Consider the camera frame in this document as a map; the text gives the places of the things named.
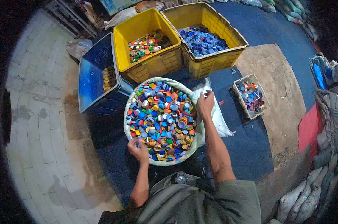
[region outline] pile of bottle caps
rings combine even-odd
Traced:
[[[117,83],[114,66],[109,66],[108,68],[105,68],[102,74],[103,74],[103,92],[107,92]]]
[[[163,31],[157,29],[155,33],[146,34],[145,36],[128,43],[130,63],[144,59],[171,45],[169,38],[163,35]]]
[[[262,99],[263,94],[260,87],[255,85],[251,80],[247,82],[241,81],[241,84],[236,86],[251,117],[267,109],[265,101]]]
[[[129,107],[131,136],[143,139],[149,157],[174,161],[186,154],[195,136],[196,110],[188,96],[166,83],[148,83]]]
[[[202,57],[229,49],[224,39],[221,39],[216,33],[211,33],[209,29],[202,24],[179,29],[178,32],[189,45],[195,57]]]

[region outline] hand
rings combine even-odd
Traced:
[[[128,151],[133,155],[140,164],[149,164],[149,153],[143,141],[140,138],[133,138],[128,142]]]
[[[198,111],[203,119],[203,121],[212,119],[211,118],[211,111],[213,110],[213,106],[214,106],[214,92],[212,92],[211,90],[207,90],[208,93],[205,93],[204,97],[204,93],[201,92],[200,93],[200,97],[198,100]]]

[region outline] stain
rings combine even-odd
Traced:
[[[38,117],[45,119],[47,117],[47,110],[45,108],[42,108]]]
[[[31,110],[27,109],[25,105],[20,105],[18,108],[12,110],[12,122],[17,122],[18,119],[29,120]]]
[[[43,102],[43,103],[47,103],[47,96],[34,95],[34,96],[33,96],[33,99],[34,99],[35,101],[40,101],[40,102]]]

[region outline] forearm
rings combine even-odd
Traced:
[[[211,170],[216,184],[224,180],[236,180],[231,168],[231,160],[227,148],[220,138],[212,118],[204,120],[205,141]]]
[[[142,206],[149,197],[149,181],[148,181],[149,164],[141,164],[134,189],[130,195],[135,207]]]

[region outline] yellow plastic crate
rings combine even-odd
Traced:
[[[202,78],[216,70],[233,67],[241,52],[248,46],[248,42],[237,29],[205,2],[172,7],[165,9],[161,14],[181,39],[184,63],[189,66],[189,72],[193,78]],[[216,33],[224,39],[229,49],[202,57],[194,57],[193,52],[177,30],[200,23],[206,26],[210,32]]]
[[[162,29],[172,46],[136,63],[130,63],[128,43],[157,29]],[[118,70],[137,83],[177,71],[183,65],[180,50],[181,40],[155,8],[138,13],[118,24],[114,27],[113,35]]]

